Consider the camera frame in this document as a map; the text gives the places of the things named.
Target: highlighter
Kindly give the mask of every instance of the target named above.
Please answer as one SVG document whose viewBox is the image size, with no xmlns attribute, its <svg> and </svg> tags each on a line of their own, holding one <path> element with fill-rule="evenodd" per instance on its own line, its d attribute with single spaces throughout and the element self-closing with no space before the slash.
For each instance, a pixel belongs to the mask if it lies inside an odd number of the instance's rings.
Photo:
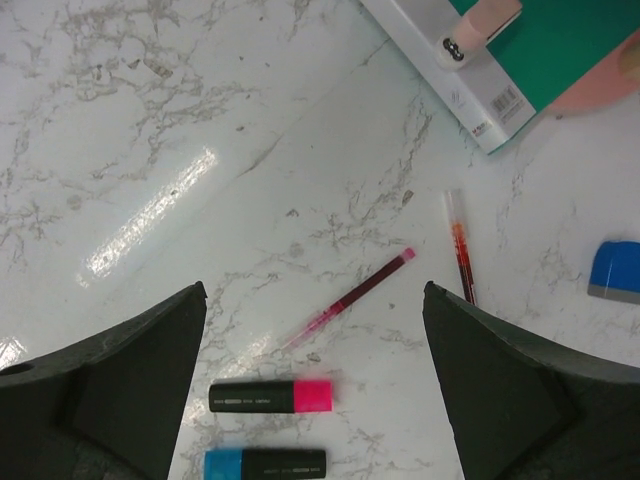
<svg viewBox="0 0 640 480">
<path fill-rule="evenodd" d="M 438 40 L 436 60 L 445 70 L 462 68 L 522 12 L 520 0 L 478 0 L 452 31 Z"/>
<path fill-rule="evenodd" d="M 328 380 L 214 383 L 209 387 L 209 410 L 235 413 L 330 412 Z"/>
<path fill-rule="evenodd" d="M 210 450 L 204 456 L 204 480 L 306 480 L 325 478 L 324 450 Z"/>
</svg>

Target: barcode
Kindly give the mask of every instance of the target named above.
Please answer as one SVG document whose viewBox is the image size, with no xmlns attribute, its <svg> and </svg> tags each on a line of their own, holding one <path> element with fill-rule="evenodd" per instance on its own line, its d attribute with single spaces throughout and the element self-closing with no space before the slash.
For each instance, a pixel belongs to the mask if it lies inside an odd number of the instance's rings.
<svg viewBox="0 0 640 480">
<path fill-rule="evenodd" d="M 511 86 L 508 86 L 503 92 L 491 101 L 491 106 L 494 108 L 498 115 L 502 115 L 502 112 L 509 109 L 518 100 L 518 94 L 513 91 Z"/>
</svg>

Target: blue marker cap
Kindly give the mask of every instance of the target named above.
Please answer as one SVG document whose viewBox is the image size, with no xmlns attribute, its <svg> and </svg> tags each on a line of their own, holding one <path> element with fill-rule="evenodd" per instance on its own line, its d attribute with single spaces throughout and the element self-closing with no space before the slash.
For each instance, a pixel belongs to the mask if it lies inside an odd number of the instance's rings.
<svg viewBox="0 0 640 480">
<path fill-rule="evenodd" d="M 593 259 L 589 295 L 640 303 L 640 243 L 604 242 Z"/>
<path fill-rule="evenodd" d="M 211 450 L 204 456 L 204 480 L 242 480 L 242 450 Z"/>
</svg>

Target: pink marker cap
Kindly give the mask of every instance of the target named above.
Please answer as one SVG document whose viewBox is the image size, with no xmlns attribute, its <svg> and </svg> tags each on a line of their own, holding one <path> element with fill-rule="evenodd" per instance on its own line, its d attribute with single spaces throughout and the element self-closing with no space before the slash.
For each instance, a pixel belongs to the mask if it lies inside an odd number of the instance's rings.
<svg viewBox="0 0 640 480">
<path fill-rule="evenodd" d="M 415 251 L 413 248 L 411 248 L 411 247 L 407 247 L 407 248 L 405 248 L 405 249 L 404 249 L 404 252 L 402 252 L 402 253 L 400 254 L 400 256 L 402 257 L 402 259 L 403 259 L 405 262 L 408 262 L 408 261 L 409 261 L 409 260 L 411 260 L 412 258 L 415 258 L 415 256 L 416 256 L 416 251 Z"/>
<path fill-rule="evenodd" d="M 520 0 L 478 0 L 453 29 L 453 40 L 465 52 L 483 47 L 521 10 Z"/>
<path fill-rule="evenodd" d="M 328 380 L 296 380 L 293 382 L 295 413 L 330 412 L 333 410 L 331 382 Z"/>
</svg>

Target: marker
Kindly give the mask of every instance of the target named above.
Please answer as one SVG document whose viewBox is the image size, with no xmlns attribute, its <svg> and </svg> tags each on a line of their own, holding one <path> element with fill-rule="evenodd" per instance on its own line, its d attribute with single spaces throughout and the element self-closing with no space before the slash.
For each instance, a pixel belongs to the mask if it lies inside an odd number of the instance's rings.
<svg viewBox="0 0 640 480">
<path fill-rule="evenodd" d="M 236 413 L 330 412 L 331 382 L 295 380 L 214 383 L 209 387 L 209 410 Z"/>
<path fill-rule="evenodd" d="M 416 252 L 413 250 L 413 248 L 406 248 L 400 255 L 395 257 L 360 285 L 351 290 L 340 300 L 335 302 L 322 313 L 314 316 L 311 321 L 306 323 L 300 330 L 296 331 L 293 335 L 285 338 L 281 348 L 283 350 L 293 350 L 294 348 L 300 346 L 302 343 L 304 343 L 305 340 L 313 336 L 315 332 L 320 330 L 327 323 L 340 315 L 343 311 L 353 305 L 366 293 L 373 290 L 376 285 L 378 285 L 385 278 L 390 276 L 393 272 L 398 270 L 415 256 Z"/>
<path fill-rule="evenodd" d="M 473 274 L 471 273 L 471 259 L 469 258 L 469 250 L 467 249 L 461 192 L 460 190 L 447 190 L 444 192 L 444 199 L 447 206 L 447 216 L 449 217 L 449 224 L 451 226 L 453 244 L 456 247 L 456 258 L 458 259 L 464 298 L 470 304 L 477 305 Z"/>
<path fill-rule="evenodd" d="M 306 480 L 327 476 L 324 450 L 210 450 L 204 480 Z"/>
</svg>

